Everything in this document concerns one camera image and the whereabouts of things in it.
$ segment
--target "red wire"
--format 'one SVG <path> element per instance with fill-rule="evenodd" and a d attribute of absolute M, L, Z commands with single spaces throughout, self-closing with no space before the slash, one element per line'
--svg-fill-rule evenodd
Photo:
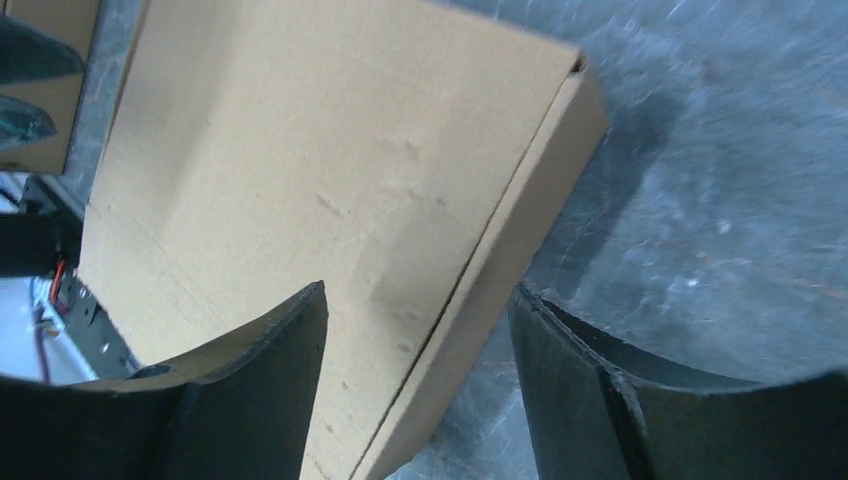
<path fill-rule="evenodd" d="M 56 276 L 53 277 L 53 284 L 50 285 L 50 305 L 55 306 L 56 301 L 59 300 L 59 284 L 62 280 L 62 274 L 65 273 L 65 261 L 60 260 L 59 265 L 56 266 Z"/>

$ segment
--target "concrete floor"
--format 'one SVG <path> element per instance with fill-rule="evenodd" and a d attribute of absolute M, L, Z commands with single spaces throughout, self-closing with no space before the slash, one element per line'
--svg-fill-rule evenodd
<path fill-rule="evenodd" d="M 140 2 L 103 0 L 62 181 L 87 198 Z M 457 0 L 583 46 L 611 129 L 527 278 L 696 368 L 785 381 L 848 357 L 848 4 Z M 505 322 L 395 478 L 534 478 Z"/>

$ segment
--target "gray floor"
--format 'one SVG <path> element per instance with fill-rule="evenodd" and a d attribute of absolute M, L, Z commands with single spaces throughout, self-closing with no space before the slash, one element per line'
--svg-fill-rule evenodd
<path fill-rule="evenodd" d="M 573 41 L 611 129 L 527 278 L 704 370 L 785 381 L 848 352 L 848 3 L 464 0 Z M 138 2 L 103 0 L 68 173 L 85 197 Z M 533 478 L 502 321 L 407 478 Z"/>

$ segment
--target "cardboard box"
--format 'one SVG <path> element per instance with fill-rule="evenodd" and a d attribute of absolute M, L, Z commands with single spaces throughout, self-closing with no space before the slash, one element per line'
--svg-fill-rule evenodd
<path fill-rule="evenodd" d="M 5 0 L 5 15 L 73 47 L 88 59 L 99 0 Z M 57 133 L 42 141 L 0 152 L 0 170 L 60 174 L 71 142 L 84 74 L 0 87 L 8 95 L 44 109 Z"/>
<path fill-rule="evenodd" d="M 145 363 L 325 280 L 303 477 L 383 478 L 426 445 L 605 126 L 576 48 L 457 10 L 150 2 L 79 274 Z"/>

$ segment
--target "black object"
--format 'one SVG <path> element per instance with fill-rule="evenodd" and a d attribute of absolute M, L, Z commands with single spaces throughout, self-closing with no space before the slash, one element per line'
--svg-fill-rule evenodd
<path fill-rule="evenodd" d="M 541 479 L 845 479 L 848 377 L 714 375 L 624 343 L 519 285 L 509 321 Z"/>
<path fill-rule="evenodd" d="M 24 185 L 18 213 L 0 214 L 0 277 L 45 277 L 65 260 L 79 264 L 82 219 L 37 176 Z"/>
<path fill-rule="evenodd" d="M 69 45 L 0 16 L 0 85 L 48 80 L 83 70 L 82 57 Z M 55 133 L 47 112 L 0 95 L 0 150 L 43 140 Z"/>
<path fill-rule="evenodd" d="M 322 283 L 128 380 L 0 377 L 9 478 L 296 479 L 327 334 Z"/>

